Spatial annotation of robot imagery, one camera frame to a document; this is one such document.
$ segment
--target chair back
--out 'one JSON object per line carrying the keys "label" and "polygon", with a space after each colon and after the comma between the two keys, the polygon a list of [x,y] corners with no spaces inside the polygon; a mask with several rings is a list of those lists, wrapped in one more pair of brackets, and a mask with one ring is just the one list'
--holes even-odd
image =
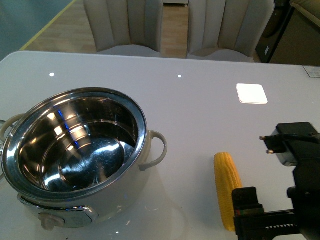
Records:
{"label": "chair back", "polygon": [[190,0],[187,53],[230,49],[252,57],[274,0]]}
{"label": "chair back", "polygon": [[163,0],[84,0],[97,52],[141,45],[161,51]]}

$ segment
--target knob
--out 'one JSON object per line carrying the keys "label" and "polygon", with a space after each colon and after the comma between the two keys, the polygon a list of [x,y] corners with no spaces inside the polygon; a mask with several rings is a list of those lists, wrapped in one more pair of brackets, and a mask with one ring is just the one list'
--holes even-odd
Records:
{"label": "knob", "polygon": [[41,221],[42,228],[48,231],[52,231],[55,226],[63,227],[66,222],[61,217],[47,213],[40,213],[38,218]]}

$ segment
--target floor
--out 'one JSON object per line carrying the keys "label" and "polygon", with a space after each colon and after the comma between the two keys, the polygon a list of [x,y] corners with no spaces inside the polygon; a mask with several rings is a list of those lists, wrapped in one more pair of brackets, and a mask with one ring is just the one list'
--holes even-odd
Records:
{"label": "floor", "polygon": [[19,50],[72,0],[0,0],[0,60]]}

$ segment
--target pot rim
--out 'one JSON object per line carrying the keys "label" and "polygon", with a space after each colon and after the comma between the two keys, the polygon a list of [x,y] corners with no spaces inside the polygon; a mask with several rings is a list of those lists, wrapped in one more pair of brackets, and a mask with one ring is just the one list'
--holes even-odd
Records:
{"label": "pot rim", "polygon": [[[19,166],[19,153],[17,150],[25,135],[25,131],[22,131],[22,129],[24,129],[25,126],[30,126],[30,123],[33,123],[34,120],[45,116],[50,109],[58,106],[63,101],[77,99],[77,97],[88,97],[88,95],[91,95],[91,97],[103,96],[104,98],[111,99],[122,104],[131,112],[138,129],[137,142],[131,156],[112,176],[91,187],[69,192],[53,192],[31,183],[21,172]],[[124,93],[102,87],[85,87],[64,91],[37,104],[16,123],[4,142],[1,158],[2,171],[8,183],[18,193],[36,201],[61,202],[65,200],[74,201],[86,198],[118,181],[130,168],[132,168],[141,155],[147,140],[147,133],[147,121],[142,109],[132,98]]]}

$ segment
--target wooden floor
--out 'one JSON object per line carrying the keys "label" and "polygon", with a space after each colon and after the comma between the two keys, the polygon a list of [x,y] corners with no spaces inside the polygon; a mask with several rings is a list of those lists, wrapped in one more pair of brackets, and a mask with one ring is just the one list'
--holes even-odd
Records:
{"label": "wooden floor", "polygon": [[[25,50],[96,53],[83,1],[77,0]],[[188,7],[179,4],[165,5],[162,23],[162,56],[185,58],[187,34]]]}

